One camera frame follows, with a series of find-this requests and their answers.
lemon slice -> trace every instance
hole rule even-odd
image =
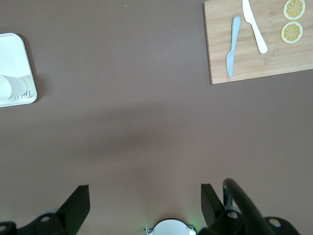
[[[285,43],[295,43],[302,36],[302,26],[298,22],[289,22],[286,24],[281,33],[281,37]]]
[[[284,16],[291,21],[299,19],[305,10],[303,0],[288,0],[284,6]]]

light blue knife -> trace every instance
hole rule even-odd
[[[231,28],[231,46],[230,51],[226,56],[226,68],[228,77],[232,77],[234,73],[234,57],[235,57],[235,49],[238,38],[238,32],[240,27],[241,18],[240,16],[235,16],[233,18],[232,28]]]

wooden cutting board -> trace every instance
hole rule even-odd
[[[303,35],[294,44],[281,39],[282,28],[290,22],[283,14],[287,0],[249,1],[268,46],[265,54],[260,54],[252,27],[245,21],[242,0],[207,0],[204,3],[212,84],[313,69],[313,0],[305,0],[305,12],[296,20],[303,27]],[[230,50],[232,19],[237,15],[241,17],[241,26],[234,75],[229,78],[226,55]]]

knife blade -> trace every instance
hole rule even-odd
[[[268,50],[268,47],[266,46],[264,38],[258,28],[258,25],[256,24],[249,0],[243,0],[243,12],[244,12],[245,20],[252,26],[254,37],[255,37],[259,52],[261,54],[266,53]]]
[[[234,59],[235,59],[235,50],[236,50],[236,43],[239,33],[241,18],[240,16],[235,16],[232,21],[232,28],[231,28],[231,46],[230,51],[227,53],[226,56],[226,68],[228,77],[233,76],[234,72]]]

white round device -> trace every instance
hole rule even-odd
[[[159,222],[148,235],[196,235],[196,231],[175,219]]]

